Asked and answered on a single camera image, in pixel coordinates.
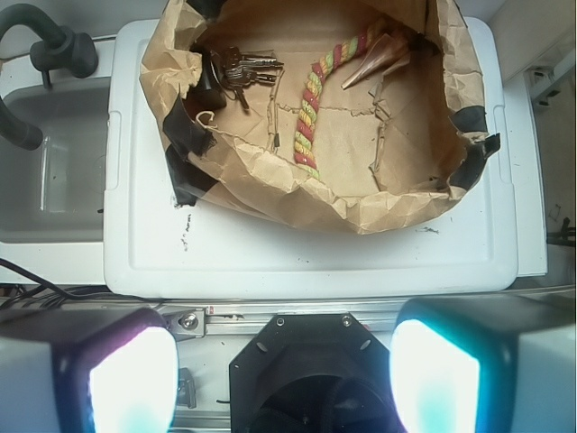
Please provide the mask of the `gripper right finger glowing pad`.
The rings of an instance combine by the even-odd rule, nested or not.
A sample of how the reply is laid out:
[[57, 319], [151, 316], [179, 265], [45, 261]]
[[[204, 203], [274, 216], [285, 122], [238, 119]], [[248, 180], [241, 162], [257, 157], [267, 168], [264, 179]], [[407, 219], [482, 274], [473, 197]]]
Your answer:
[[409, 432], [574, 432], [572, 298], [414, 298], [390, 341]]

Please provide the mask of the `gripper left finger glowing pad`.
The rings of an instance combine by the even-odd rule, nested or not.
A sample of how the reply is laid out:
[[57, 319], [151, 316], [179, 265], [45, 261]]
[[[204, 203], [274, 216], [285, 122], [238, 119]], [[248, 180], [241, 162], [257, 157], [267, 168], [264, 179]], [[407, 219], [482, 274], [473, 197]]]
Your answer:
[[1, 313], [3, 432], [166, 432], [178, 394], [177, 344], [139, 309]]

